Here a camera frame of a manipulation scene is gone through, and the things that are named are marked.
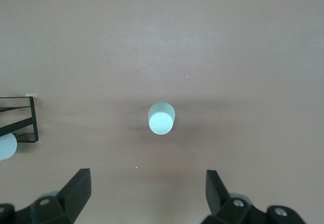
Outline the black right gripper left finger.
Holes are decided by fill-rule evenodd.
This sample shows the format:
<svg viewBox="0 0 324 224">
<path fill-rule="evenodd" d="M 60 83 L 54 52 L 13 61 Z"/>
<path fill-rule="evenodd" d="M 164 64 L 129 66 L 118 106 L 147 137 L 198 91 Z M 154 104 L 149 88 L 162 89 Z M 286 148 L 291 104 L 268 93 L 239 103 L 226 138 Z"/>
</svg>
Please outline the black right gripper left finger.
<svg viewBox="0 0 324 224">
<path fill-rule="evenodd" d="M 1 223 L 75 223 L 90 196 L 91 172 L 82 168 L 59 192 L 43 195 L 21 210 L 1 204 Z"/>
</svg>

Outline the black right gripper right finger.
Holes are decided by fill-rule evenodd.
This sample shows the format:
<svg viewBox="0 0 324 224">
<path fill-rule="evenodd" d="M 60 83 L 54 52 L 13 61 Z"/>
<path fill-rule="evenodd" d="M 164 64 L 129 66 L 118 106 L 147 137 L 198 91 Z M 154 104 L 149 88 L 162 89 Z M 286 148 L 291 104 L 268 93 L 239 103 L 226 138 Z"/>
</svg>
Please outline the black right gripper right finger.
<svg viewBox="0 0 324 224">
<path fill-rule="evenodd" d="M 305 223 L 286 206 L 272 205 L 263 212 L 242 197 L 232 197 L 215 170 L 206 172 L 205 194 L 211 214 L 203 223 Z"/>
</svg>

